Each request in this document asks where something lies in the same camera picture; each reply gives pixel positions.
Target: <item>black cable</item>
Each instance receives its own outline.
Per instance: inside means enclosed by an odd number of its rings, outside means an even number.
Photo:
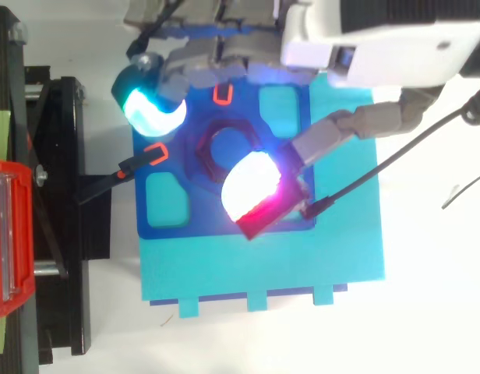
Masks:
[[[354,191],[373,177],[377,176],[382,170],[390,166],[394,161],[397,161],[399,158],[403,157],[407,152],[415,148],[421,141],[423,141],[428,136],[432,135],[435,131],[441,129],[445,124],[453,121],[456,117],[462,115],[462,109],[458,109],[454,111],[450,115],[447,115],[445,118],[438,121],[436,124],[432,125],[428,129],[426,129],[422,134],[414,138],[410,143],[406,146],[398,150],[395,154],[385,160],[382,164],[378,165],[376,168],[373,168],[371,171],[363,175],[360,179],[357,179],[355,182],[352,182],[350,185],[342,189],[341,191],[337,192],[332,196],[327,196],[321,200],[318,200],[311,204],[310,206],[306,207],[306,209],[302,212],[303,216],[307,219],[314,218],[318,214],[321,214],[323,211],[330,208],[338,199],[343,196],[346,196],[348,193]]]
[[[174,12],[181,6],[185,0],[175,0],[168,3],[157,20],[149,25],[141,34],[129,45],[125,55],[130,60],[133,56],[144,53],[150,43],[150,38],[164,25],[164,23],[171,18]]]
[[[455,196],[453,196],[452,198],[448,199],[448,201],[446,201],[443,206],[441,206],[443,209],[446,209],[447,207],[449,207],[451,205],[451,203],[453,201],[455,201],[456,199],[458,199],[458,197],[460,197],[460,195],[462,193],[464,193],[465,191],[467,191],[469,188],[471,188],[475,183],[479,182],[480,181],[480,176],[477,177],[473,182],[470,182],[468,185],[466,185],[465,187],[463,187],[463,189],[461,191],[459,191]]]

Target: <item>teal square pad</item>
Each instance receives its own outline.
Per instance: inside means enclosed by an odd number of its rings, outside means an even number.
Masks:
[[[310,93],[312,123],[372,104],[369,90],[333,88],[325,75]],[[374,141],[351,140],[316,164],[316,198],[376,164]],[[267,290],[312,286],[315,305],[328,305],[333,284],[384,278],[378,178],[336,202],[309,231],[267,233],[251,242],[241,235],[140,239],[139,246],[143,300],[177,298],[186,307],[182,316],[195,316],[203,295],[247,292],[254,311],[266,308]]]

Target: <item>led light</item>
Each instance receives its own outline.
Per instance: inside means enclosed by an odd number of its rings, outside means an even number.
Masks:
[[[265,198],[277,192],[281,173],[265,152],[251,152],[231,170],[223,184],[221,200],[236,222]]]
[[[143,136],[164,136],[177,129],[186,118],[186,102],[171,112],[161,111],[139,90],[133,90],[122,108],[129,123]]]

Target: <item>gray joint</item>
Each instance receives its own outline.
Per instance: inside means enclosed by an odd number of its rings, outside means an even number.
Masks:
[[[288,8],[295,2],[279,0],[279,15],[285,17]],[[155,22],[165,3],[165,0],[131,0],[124,22],[143,29]],[[274,3],[275,0],[187,0],[155,37],[192,37],[197,27],[215,27],[218,35],[224,29],[241,33],[245,27],[276,30]]]
[[[359,139],[373,139],[401,133],[403,121],[398,103],[358,107],[353,115],[337,120],[339,129],[353,132]]]
[[[352,131],[339,129],[335,118],[327,117],[296,136],[292,140],[292,146],[308,167],[347,142],[352,136]]]

